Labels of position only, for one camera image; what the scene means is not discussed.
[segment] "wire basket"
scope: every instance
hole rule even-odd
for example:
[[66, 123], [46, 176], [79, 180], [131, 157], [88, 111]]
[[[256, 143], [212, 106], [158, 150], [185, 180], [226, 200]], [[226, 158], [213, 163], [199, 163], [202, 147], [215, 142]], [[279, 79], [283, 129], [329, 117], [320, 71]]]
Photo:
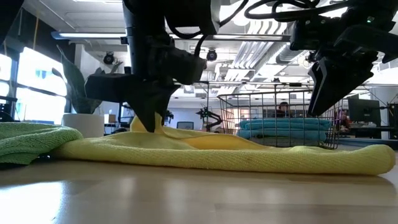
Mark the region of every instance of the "wire basket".
[[[265, 146], [336, 149], [343, 102], [311, 117], [307, 113], [311, 94], [311, 90], [292, 90], [219, 95], [222, 128], [226, 134]], [[282, 111], [281, 102], [289, 104], [289, 110]]]

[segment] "wooden table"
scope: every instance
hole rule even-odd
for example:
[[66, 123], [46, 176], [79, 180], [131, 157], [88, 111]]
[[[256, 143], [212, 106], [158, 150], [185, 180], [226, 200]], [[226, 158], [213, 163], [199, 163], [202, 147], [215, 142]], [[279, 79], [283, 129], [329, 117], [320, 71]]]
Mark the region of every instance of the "wooden table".
[[85, 161], [0, 172], [0, 223], [398, 223], [380, 177], [262, 174]]

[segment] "yellow towel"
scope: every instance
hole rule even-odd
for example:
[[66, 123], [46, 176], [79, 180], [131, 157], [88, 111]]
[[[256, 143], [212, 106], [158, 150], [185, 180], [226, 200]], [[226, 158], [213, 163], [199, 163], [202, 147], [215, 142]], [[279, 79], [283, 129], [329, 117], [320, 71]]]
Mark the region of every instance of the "yellow towel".
[[357, 151], [319, 147], [275, 148], [226, 135], [172, 129], [160, 125], [148, 133], [136, 117], [131, 132], [68, 142], [55, 157], [150, 166], [303, 174], [369, 174], [390, 171], [396, 162], [388, 146]]

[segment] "green towel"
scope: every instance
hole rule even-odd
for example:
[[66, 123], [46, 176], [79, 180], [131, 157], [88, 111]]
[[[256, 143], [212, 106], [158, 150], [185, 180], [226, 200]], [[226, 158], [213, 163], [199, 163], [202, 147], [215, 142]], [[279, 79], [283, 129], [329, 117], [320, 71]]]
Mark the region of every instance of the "green towel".
[[73, 128], [51, 124], [0, 123], [0, 164], [28, 165], [39, 155], [83, 136]]

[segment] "white pot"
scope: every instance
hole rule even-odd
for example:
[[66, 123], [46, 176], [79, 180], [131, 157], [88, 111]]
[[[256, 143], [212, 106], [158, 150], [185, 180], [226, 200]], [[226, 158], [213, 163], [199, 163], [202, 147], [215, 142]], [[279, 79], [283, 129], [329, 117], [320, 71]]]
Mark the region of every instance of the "white pot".
[[101, 115], [66, 113], [62, 117], [62, 125], [77, 129], [84, 138], [104, 136], [104, 116]]

